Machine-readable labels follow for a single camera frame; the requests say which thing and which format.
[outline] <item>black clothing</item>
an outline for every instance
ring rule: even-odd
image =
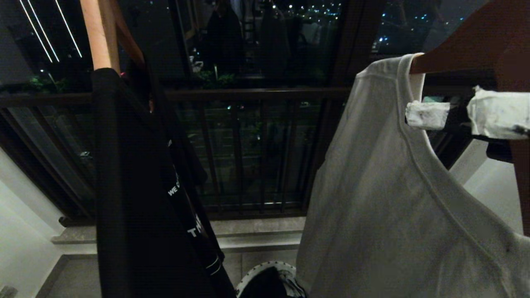
[[[102,294],[235,297],[195,191],[206,173],[156,78],[129,74],[92,74]]]
[[[269,6],[260,30],[259,63],[266,78],[283,78],[291,57],[287,26],[281,11]]]
[[[239,19],[231,7],[226,9],[223,17],[212,12],[207,26],[206,62],[212,68],[217,64],[220,73],[236,74],[243,64],[243,37]]]

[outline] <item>balcony railing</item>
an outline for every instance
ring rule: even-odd
[[[168,91],[208,172],[211,218],[304,215],[348,88]],[[0,98],[0,142],[65,215],[95,217],[91,95]]]

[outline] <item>tiled floor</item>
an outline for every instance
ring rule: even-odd
[[[297,252],[297,250],[276,250],[227,253],[224,266],[235,286],[241,281],[243,275],[260,263],[279,260],[296,265]],[[96,256],[68,260],[47,297],[101,297]]]

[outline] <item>clothes hanger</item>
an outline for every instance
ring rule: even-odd
[[[530,1],[494,0],[446,41],[416,56],[410,74],[494,69],[497,91],[530,92]],[[530,141],[510,141],[523,230],[530,236]]]
[[[131,35],[117,0],[81,0],[94,70],[112,68],[120,73],[118,42],[141,69],[144,54]]]

